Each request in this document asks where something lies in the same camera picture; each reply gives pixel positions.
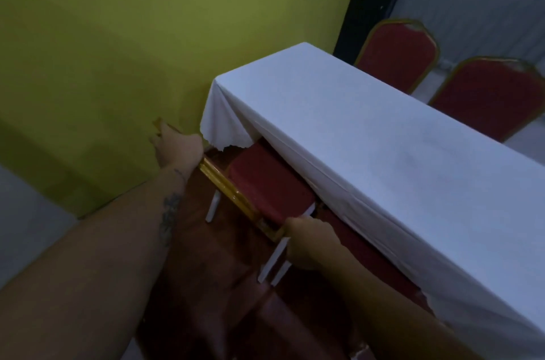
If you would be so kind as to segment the red chair with gold frame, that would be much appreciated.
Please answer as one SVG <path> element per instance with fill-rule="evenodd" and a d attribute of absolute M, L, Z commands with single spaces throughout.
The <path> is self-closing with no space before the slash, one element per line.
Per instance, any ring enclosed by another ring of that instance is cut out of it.
<path fill-rule="evenodd" d="M 287 250 L 285 221 L 312 215 L 318 208 L 316 194 L 263 138 L 242 150 L 227 170 L 221 170 L 207 156 L 203 156 L 199 169 L 216 188 L 206 222 L 213 221 L 220 199 L 225 197 L 276 244 L 258 274 L 258 283 L 263 283 Z"/>
<path fill-rule="evenodd" d="M 428 105 L 504 143 L 545 114 L 545 77 L 524 60 L 476 56 L 453 69 Z"/>
<path fill-rule="evenodd" d="M 369 32 L 353 66 L 411 95 L 439 58 L 440 47 L 422 22 L 384 19 Z"/>

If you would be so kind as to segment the white tablecloth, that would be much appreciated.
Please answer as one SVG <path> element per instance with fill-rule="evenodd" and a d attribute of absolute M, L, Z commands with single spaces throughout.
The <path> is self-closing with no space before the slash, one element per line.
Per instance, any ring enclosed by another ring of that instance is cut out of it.
<path fill-rule="evenodd" d="M 217 76 L 201 133 L 259 137 L 487 360 L 545 360 L 545 166 L 300 43 Z"/>

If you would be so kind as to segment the person's right hand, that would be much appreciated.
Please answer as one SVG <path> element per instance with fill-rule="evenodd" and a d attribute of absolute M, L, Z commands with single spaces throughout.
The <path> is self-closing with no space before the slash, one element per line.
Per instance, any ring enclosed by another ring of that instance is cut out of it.
<path fill-rule="evenodd" d="M 331 267 L 345 251 L 332 226 L 319 219 L 289 218 L 283 233 L 288 238 L 287 261 L 297 268 L 322 271 Z"/>

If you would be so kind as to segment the person's left forearm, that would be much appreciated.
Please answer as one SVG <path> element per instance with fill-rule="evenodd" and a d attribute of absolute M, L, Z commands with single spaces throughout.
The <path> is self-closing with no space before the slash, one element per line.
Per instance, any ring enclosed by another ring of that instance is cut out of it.
<path fill-rule="evenodd" d="M 180 163 L 80 221 L 0 289 L 0 360 L 121 360 L 165 263 Z"/>

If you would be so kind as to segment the person's right forearm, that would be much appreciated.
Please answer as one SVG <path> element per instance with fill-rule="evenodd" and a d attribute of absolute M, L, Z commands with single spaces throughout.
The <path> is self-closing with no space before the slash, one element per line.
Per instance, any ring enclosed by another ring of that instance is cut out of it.
<path fill-rule="evenodd" d="M 377 360 L 484 360 L 422 307 L 392 289 L 339 244 L 316 257 L 353 310 Z"/>

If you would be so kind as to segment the person's left hand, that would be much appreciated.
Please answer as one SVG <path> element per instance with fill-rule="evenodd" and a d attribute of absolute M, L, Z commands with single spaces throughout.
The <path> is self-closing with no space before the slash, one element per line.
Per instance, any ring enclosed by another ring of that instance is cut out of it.
<path fill-rule="evenodd" d="M 173 169 L 186 178 L 196 169 L 204 156 L 202 138 L 198 134 L 185 135 L 170 126 L 165 136 L 165 147 L 162 152 L 155 149 L 155 158 L 161 169 Z"/>

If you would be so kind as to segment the dark red carpet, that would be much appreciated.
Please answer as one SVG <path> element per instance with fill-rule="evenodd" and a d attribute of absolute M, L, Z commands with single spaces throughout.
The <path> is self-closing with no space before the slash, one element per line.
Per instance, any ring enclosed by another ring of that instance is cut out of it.
<path fill-rule="evenodd" d="M 194 171 L 137 342 L 146 360 L 349 360 L 351 318 L 317 272 L 257 282 L 274 250 L 228 199 L 205 222 L 214 185 Z"/>

